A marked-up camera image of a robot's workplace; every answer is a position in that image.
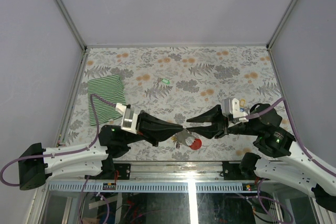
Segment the grey red key ring holder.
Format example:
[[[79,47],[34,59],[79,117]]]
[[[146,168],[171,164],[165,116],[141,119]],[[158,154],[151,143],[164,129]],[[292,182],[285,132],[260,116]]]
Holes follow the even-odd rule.
[[[180,149],[181,146],[186,146],[191,150],[196,151],[202,147],[202,141],[192,135],[187,129],[183,129],[176,133],[172,136],[172,140],[177,149]]]

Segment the green key tag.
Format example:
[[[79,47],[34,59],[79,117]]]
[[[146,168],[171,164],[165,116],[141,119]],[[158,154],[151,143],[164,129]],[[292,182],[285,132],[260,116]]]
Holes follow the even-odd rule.
[[[169,79],[164,79],[164,78],[158,78],[158,82],[162,82],[164,84],[170,84]]]

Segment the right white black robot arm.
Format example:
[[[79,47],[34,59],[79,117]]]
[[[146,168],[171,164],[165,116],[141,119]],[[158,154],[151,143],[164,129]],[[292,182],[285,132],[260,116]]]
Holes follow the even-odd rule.
[[[258,153],[282,161],[273,165],[259,154],[247,153],[239,165],[245,179],[254,176],[275,180],[314,198],[328,211],[335,212],[335,167],[303,145],[298,135],[280,126],[282,117],[276,104],[257,103],[249,112],[240,108],[239,100],[225,99],[205,113],[190,118],[189,123],[209,126],[189,127],[188,131],[207,139],[225,135],[256,136],[253,142]]]

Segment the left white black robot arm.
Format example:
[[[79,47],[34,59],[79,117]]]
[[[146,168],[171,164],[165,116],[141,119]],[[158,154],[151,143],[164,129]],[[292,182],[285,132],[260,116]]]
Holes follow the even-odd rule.
[[[147,141],[157,147],[183,131],[182,125],[160,120],[143,111],[139,114],[131,108],[117,111],[122,115],[121,124],[103,126],[92,143],[54,148],[32,144],[18,161],[20,190],[32,190],[56,178],[112,179],[115,174],[113,160],[127,153],[131,143]]]

